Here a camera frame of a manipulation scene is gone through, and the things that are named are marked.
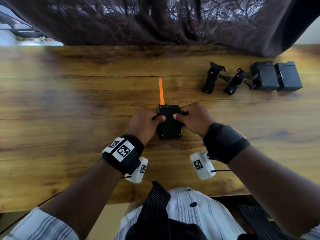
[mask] shirt sleeve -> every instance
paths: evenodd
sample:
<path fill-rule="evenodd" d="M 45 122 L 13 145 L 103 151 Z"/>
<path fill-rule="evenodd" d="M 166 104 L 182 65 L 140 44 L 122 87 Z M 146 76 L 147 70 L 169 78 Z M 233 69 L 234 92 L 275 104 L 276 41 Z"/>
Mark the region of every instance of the shirt sleeve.
<path fill-rule="evenodd" d="M 310 232 L 303 234 L 301 239 L 305 240 L 320 240 L 320 224 L 310 230 Z"/>
<path fill-rule="evenodd" d="M 79 240 L 62 220 L 34 208 L 3 240 Z"/>

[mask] shirt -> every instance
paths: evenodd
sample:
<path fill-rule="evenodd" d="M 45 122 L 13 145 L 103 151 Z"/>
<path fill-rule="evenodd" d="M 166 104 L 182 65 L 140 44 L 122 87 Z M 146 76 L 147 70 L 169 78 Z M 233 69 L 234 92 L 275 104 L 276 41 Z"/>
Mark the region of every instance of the shirt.
<path fill-rule="evenodd" d="M 245 231 L 220 202 L 191 188 L 169 190 L 167 205 L 170 219 L 197 224 L 208 240 L 236 240 Z M 121 221 L 114 240 L 124 240 L 128 229 L 137 221 L 141 207 L 127 214 Z M 306 240 L 320 240 L 320 225 L 301 236 Z M 63 221 L 34 208 L 4 238 L 4 240 L 79 240 L 76 232 Z"/>

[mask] wooden tabletop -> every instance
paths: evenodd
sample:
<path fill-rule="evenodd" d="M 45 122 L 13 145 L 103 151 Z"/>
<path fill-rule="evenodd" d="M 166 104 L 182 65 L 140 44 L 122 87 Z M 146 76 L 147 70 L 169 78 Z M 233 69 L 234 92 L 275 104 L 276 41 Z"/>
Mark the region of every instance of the wooden tabletop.
<path fill-rule="evenodd" d="M 216 121 L 320 183 L 320 45 L 295 46 L 272 59 L 295 61 L 303 84 L 296 92 L 242 84 L 228 96 L 222 79 L 211 95 L 201 92 L 210 61 L 233 76 L 266 60 L 219 46 L 1 47 L 0 212 L 32 209 L 66 189 L 122 135 L 136 110 L 157 110 L 159 77 L 167 104 L 201 102 Z M 149 160 L 142 183 L 122 179 L 108 203 L 143 201 L 154 180 L 208 196 L 248 193 L 232 172 L 201 181 L 190 155 L 204 150 L 203 143 L 186 128 L 182 134 L 179 140 L 155 135 L 142 154 Z"/>

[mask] person's right hand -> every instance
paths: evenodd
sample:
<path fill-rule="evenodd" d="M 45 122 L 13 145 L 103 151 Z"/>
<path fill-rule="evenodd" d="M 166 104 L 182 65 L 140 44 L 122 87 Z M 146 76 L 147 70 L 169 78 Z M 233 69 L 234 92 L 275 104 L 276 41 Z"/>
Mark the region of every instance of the person's right hand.
<path fill-rule="evenodd" d="M 191 132 L 203 139 L 209 126 L 214 122 L 207 109 L 199 103 L 188 104 L 180 109 L 188 115 L 175 113 L 173 118 L 185 124 Z"/>

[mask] white plastic device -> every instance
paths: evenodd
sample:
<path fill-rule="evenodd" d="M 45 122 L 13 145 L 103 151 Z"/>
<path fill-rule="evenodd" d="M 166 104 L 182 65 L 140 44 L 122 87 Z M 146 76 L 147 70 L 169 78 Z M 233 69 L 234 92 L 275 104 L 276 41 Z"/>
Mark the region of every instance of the white plastic device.
<path fill-rule="evenodd" d="M 216 175 L 216 172 L 211 172 L 214 170 L 214 166 L 211 160 L 207 158 L 206 152 L 196 152 L 191 155 L 190 159 L 201 180 L 206 180 Z"/>
<path fill-rule="evenodd" d="M 131 174 L 131 177 L 129 174 L 125 174 L 126 180 L 133 182 L 135 184 L 139 184 L 142 181 L 144 172 L 146 170 L 147 164 L 148 164 L 148 159 L 144 157 L 140 157 L 139 160 L 141 161 L 140 166 L 136 170 L 134 170 L 133 174 Z"/>

